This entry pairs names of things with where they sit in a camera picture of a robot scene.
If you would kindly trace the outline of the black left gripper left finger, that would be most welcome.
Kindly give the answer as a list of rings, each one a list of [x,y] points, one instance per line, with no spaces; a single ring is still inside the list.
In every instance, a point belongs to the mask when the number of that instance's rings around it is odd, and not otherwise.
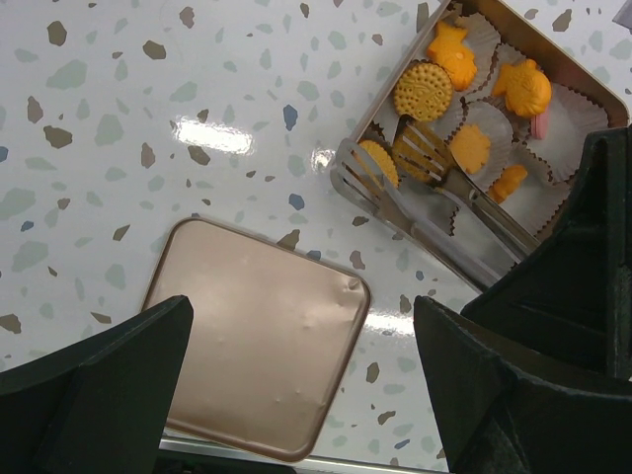
[[[173,296],[2,372],[2,472],[151,472],[193,320]]]

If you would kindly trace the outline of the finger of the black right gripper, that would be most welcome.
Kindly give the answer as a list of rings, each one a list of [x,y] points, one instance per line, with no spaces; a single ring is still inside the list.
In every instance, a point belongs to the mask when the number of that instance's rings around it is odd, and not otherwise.
[[[631,129],[590,133],[549,237],[466,319],[565,363],[631,377]]]

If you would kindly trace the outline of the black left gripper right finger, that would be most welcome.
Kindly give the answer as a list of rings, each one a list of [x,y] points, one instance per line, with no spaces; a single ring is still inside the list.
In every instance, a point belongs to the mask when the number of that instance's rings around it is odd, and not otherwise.
[[[427,296],[418,352],[454,473],[628,473],[631,384],[528,349]]]

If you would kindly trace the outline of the orange flower cookie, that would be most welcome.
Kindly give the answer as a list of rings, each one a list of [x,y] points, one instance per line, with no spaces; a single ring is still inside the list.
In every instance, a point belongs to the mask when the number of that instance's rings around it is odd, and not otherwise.
[[[496,203],[504,202],[520,187],[527,175],[528,172],[522,165],[508,166],[500,178],[488,189],[488,196]]]
[[[451,139],[449,148],[458,165],[474,175],[489,161],[491,140],[478,125],[464,124]]]

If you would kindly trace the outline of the gold square cookie tin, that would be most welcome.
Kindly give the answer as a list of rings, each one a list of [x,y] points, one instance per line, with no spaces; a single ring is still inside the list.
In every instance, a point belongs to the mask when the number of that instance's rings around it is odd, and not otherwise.
[[[404,122],[415,120],[397,114],[393,89],[413,63],[435,64],[426,51],[435,38],[435,25],[439,21],[468,31],[464,44],[474,52],[478,72],[466,90],[457,92],[453,88],[450,106],[440,118],[420,122],[427,124],[448,148],[464,124],[476,124],[489,136],[491,154],[481,171],[469,175],[458,165],[487,196],[488,189],[508,166],[519,164],[526,168],[528,175],[520,187],[497,204],[540,244],[551,234],[569,198],[586,137],[598,130],[627,125],[629,109],[505,2],[443,1],[421,21],[413,44],[349,139],[358,143],[376,141],[393,158],[392,144],[403,130]],[[530,135],[531,118],[510,112],[503,96],[492,95],[501,65],[516,65],[526,59],[537,63],[552,86],[552,98],[544,112],[549,121],[543,140]],[[474,226],[474,221],[460,210],[450,217],[454,235],[471,244],[486,263],[499,263],[506,273],[517,265],[502,260],[486,244],[476,245]]]

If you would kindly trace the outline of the pink round cookie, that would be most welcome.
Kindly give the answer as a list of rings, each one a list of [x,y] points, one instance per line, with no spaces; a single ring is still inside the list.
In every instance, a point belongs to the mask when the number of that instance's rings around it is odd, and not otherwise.
[[[530,120],[530,135],[534,139],[543,140],[547,135],[548,121],[548,115],[545,113],[532,117]]]

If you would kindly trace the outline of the metal serving tongs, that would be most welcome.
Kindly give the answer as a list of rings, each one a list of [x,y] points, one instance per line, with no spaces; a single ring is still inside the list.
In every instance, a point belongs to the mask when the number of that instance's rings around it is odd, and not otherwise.
[[[331,180],[337,191],[364,208],[396,232],[425,248],[468,284],[484,291],[506,273],[499,263],[488,264],[471,244],[457,238],[450,217],[458,210],[474,221],[474,243],[486,244],[498,256],[518,264],[538,246],[538,239],[481,191],[458,166],[448,145],[425,123],[413,119],[407,125],[429,129],[445,148],[449,161],[447,177],[439,186],[416,179],[394,188],[373,159],[351,139],[344,139],[336,152]]]

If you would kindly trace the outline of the gold square tin lid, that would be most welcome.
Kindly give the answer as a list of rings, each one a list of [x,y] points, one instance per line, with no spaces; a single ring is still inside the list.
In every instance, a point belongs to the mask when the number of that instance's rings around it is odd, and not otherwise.
[[[144,299],[194,319],[166,425],[284,462],[318,438],[366,319],[366,282],[201,218],[169,232]]]

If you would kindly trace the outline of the round sandwich cookie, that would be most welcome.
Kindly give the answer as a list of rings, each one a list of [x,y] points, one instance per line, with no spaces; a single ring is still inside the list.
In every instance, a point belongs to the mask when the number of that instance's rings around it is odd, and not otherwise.
[[[447,111],[452,95],[448,73],[436,64],[418,61],[397,81],[393,89],[393,103],[399,116],[433,121]]]
[[[503,96],[510,112],[530,119],[546,111],[552,98],[552,86],[547,76],[537,68],[537,63],[526,59],[516,65],[501,65],[492,95]]]
[[[363,140],[359,146],[373,159],[393,187],[398,188],[400,184],[399,174],[395,162],[387,150],[373,140]]]
[[[405,126],[392,144],[395,164],[412,178],[431,186],[439,186],[447,177],[449,161],[441,154],[445,148],[435,136],[428,138],[427,129]]]

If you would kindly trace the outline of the round sandwich cookie top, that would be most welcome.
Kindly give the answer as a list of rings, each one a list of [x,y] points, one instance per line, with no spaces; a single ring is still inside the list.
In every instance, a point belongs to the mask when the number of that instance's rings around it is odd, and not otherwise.
[[[492,95],[503,96],[510,112],[530,119],[546,111],[552,98],[552,86],[547,76],[537,68],[537,63],[526,59],[516,65],[501,65]]]

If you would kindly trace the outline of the orange fish shaped cookie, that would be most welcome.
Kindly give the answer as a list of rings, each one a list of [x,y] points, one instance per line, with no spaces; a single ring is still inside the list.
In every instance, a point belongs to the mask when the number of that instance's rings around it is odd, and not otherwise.
[[[475,54],[464,44],[468,31],[439,21],[434,32],[435,37],[426,51],[427,57],[447,72],[455,91],[466,90],[478,72]]]

